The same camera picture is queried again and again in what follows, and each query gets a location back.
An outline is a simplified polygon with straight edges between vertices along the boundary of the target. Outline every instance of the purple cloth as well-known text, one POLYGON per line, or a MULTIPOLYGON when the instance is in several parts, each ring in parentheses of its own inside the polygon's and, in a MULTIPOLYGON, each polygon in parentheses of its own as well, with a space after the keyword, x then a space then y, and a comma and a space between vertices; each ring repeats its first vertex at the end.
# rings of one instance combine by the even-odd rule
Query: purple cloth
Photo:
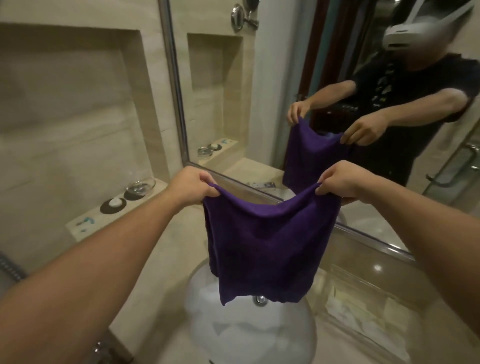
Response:
POLYGON ((340 198, 316 196, 315 184, 278 205, 256 205, 223 188, 204 199, 210 269, 223 305, 237 296, 298 302, 313 283, 340 198))
POLYGON ((290 132, 283 184, 299 194, 316 183, 332 165, 347 159, 349 146, 340 144, 341 137, 342 134, 318 135, 299 118, 290 132))

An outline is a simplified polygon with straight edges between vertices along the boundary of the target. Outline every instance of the neck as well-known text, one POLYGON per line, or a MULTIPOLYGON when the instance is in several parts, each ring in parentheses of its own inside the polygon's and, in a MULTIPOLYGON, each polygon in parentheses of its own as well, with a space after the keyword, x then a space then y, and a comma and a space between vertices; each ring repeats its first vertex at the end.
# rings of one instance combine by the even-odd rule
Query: neck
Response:
POLYGON ((443 57, 445 57, 448 53, 448 50, 443 49, 442 51, 435 54, 433 57, 429 58, 409 58, 407 57, 406 66, 407 71, 414 72, 414 71, 421 71, 432 64, 438 62, 443 57))

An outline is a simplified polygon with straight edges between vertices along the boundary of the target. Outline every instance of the forearm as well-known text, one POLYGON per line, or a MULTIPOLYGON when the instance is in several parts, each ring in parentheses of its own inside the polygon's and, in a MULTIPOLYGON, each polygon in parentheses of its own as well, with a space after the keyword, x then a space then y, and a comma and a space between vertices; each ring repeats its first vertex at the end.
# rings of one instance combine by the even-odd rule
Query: forearm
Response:
POLYGON ((348 80, 322 88, 305 100, 305 102, 308 103, 310 109, 322 109, 352 96, 355 90, 355 82, 348 80))
POLYGON ((480 335, 480 221, 375 177, 365 193, 445 301, 480 335))
POLYGON ((377 112, 383 114, 389 126, 421 126, 461 111, 467 102, 468 98, 462 91, 445 89, 407 104, 377 112))
POLYGON ((0 362, 81 361, 179 208, 163 192, 12 288, 0 302, 0 362))

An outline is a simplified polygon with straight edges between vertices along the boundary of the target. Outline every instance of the person's left arm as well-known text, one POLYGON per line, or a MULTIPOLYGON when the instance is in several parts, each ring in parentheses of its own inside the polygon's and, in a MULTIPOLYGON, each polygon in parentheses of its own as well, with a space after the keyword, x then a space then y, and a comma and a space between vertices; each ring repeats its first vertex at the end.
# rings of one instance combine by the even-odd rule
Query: person's left arm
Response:
POLYGON ((219 192, 184 168, 166 190, 11 288, 0 301, 0 363, 79 363, 108 329, 172 217, 219 192))
POLYGON ((462 111, 468 96, 461 90, 445 88, 403 105, 391 106, 356 120, 340 142, 367 146, 380 138, 389 126, 421 126, 462 111))

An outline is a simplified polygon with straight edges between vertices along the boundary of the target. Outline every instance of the black t-shirt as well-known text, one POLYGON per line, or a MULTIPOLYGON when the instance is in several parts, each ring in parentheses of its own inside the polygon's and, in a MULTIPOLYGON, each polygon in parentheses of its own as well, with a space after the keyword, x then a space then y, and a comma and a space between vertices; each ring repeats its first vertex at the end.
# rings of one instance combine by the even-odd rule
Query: black t-shirt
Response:
POLYGON ((445 88, 461 90, 468 96, 469 103, 461 112, 427 125, 389 127, 376 142, 355 148, 353 162, 406 185, 415 158, 442 124, 457 121, 480 92, 480 63, 450 53, 423 70, 408 72, 400 62, 382 57, 363 66, 352 80, 357 85, 357 92, 350 100, 359 108, 356 118, 412 102, 445 88))

